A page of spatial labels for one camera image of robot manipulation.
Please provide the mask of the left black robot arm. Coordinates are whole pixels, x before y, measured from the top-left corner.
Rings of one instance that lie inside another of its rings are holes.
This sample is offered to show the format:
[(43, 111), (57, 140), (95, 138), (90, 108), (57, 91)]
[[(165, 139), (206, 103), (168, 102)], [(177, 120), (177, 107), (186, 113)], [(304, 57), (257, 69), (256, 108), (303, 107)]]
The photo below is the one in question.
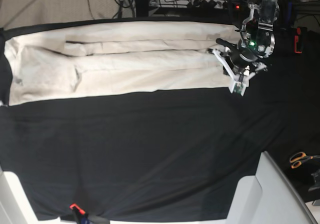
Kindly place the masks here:
[(209, 49), (230, 77), (229, 91), (243, 96), (250, 80), (258, 73), (267, 71), (269, 58), (275, 49), (274, 26), (280, 13), (278, 0), (247, 0), (248, 17), (237, 25), (240, 40), (232, 44), (216, 39), (223, 50)]

